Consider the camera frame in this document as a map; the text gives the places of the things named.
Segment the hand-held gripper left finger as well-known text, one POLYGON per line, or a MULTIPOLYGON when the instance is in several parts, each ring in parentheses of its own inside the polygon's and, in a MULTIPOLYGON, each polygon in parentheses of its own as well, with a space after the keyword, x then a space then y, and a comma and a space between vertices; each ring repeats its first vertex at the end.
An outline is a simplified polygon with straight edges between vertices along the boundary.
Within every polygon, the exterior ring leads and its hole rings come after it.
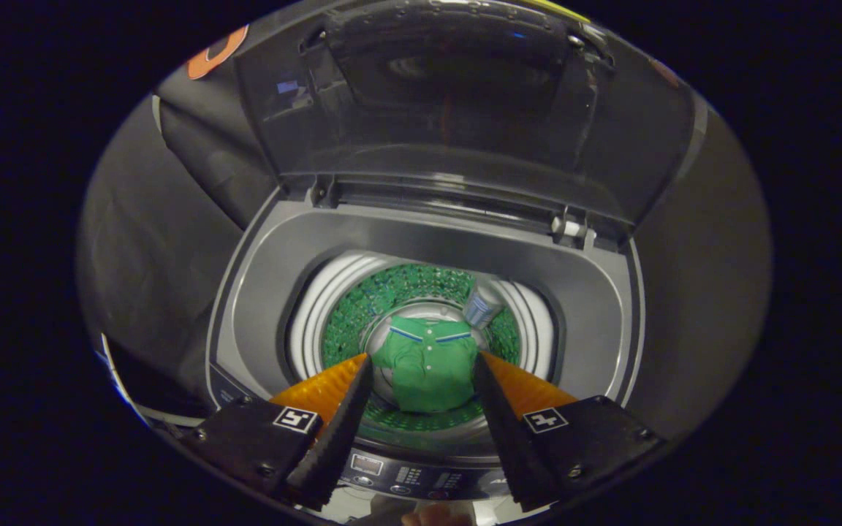
POLYGON ((318 511, 348 462, 373 375, 360 354, 270 399, 237 397, 185 432, 180 450, 265 503, 318 511))

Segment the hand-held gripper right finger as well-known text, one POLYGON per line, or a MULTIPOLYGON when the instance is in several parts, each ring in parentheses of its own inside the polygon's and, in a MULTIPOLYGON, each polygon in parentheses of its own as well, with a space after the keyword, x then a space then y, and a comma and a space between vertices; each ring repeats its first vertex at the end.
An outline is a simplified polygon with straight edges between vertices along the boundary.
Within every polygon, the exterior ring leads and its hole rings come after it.
POLYGON ((655 462, 665 440, 604 395, 578 399, 488 352, 474 390, 512 499, 524 511, 571 506, 655 462))

